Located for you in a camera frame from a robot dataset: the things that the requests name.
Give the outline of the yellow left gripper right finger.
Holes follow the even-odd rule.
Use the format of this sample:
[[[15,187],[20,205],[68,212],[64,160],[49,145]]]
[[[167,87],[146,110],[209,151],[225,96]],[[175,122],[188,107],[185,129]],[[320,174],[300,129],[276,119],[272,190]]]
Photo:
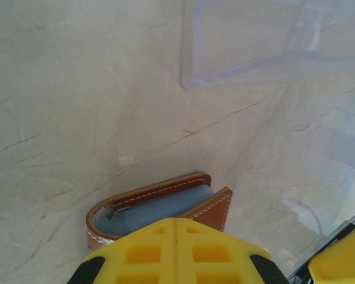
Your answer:
[[[186,218],[176,220],[177,283],[288,283],[260,247]]]

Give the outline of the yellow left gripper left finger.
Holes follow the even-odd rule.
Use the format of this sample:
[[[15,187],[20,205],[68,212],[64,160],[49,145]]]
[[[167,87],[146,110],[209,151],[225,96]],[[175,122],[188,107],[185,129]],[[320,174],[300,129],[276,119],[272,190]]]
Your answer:
[[[69,283],[176,283],[176,219],[166,218],[91,253]]]

